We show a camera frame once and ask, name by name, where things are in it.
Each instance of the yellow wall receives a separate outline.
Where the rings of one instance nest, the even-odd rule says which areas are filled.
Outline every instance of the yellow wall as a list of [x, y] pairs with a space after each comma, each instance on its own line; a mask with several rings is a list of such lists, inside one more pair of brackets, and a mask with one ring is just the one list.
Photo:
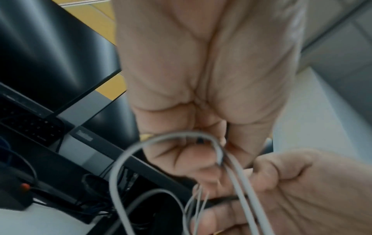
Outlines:
[[[54, 0], [56, 3], [71, 3], [78, 0]], [[95, 3], [91, 5], [78, 5], [65, 7], [76, 18], [115, 44], [114, 12], [110, 2]], [[126, 90], [126, 84], [121, 74], [116, 75], [105, 84], [96, 89], [99, 93], [113, 100]]]

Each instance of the hand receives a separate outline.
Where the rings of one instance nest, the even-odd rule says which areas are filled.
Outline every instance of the hand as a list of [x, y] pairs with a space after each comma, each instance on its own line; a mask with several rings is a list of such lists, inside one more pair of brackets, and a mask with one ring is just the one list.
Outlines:
[[[276, 235], [372, 234], [371, 166], [298, 150], [258, 157], [250, 180]], [[250, 234], [238, 200], [204, 212], [198, 235], [220, 230]]]
[[[208, 132], [242, 165], [262, 149], [290, 90], [305, 0], [114, 0], [127, 95], [142, 134]], [[211, 146], [145, 149], [164, 171], [205, 187], [221, 177]]]

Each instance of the wall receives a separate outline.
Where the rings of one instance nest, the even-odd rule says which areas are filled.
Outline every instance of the wall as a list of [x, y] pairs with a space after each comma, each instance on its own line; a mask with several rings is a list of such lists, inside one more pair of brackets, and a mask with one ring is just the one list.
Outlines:
[[273, 131], [274, 150], [317, 148], [372, 163], [372, 128], [311, 68], [300, 72]]

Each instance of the desk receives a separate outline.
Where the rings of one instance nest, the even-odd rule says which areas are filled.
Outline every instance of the desk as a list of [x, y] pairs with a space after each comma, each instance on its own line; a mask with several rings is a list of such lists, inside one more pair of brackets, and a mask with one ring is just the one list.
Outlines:
[[25, 211], [0, 209], [1, 233], [9, 235], [86, 235], [97, 222], [94, 220], [87, 225], [59, 210], [38, 204], [32, 204]]

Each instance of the keyboard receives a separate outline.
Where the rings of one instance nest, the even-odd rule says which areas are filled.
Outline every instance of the keyboard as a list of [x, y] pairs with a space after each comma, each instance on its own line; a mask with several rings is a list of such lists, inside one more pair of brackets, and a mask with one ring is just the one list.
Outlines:
[[40, 118], [4, 98], [0, 98], [0, 123], [46, 147], [65, 133], [60, 119]]

